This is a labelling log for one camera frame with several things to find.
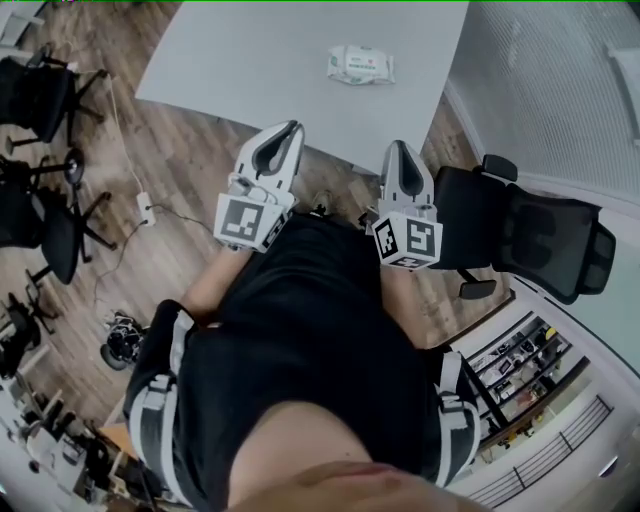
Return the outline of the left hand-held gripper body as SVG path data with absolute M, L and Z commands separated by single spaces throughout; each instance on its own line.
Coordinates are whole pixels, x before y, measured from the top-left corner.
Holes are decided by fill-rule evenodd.
M 214 237 L 234 249 L 265 253 L 293 215 L 295 173 L 272 176 L 233 172 L 229 189 L 218 196 Z

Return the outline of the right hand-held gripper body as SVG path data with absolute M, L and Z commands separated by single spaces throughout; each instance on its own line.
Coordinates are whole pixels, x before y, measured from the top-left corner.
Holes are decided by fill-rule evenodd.
M 363 225 L 382 266 L 413 271 L 440 261 L 443 225 L 429 196 L 409 203 L 379 199 L 363 215 Z

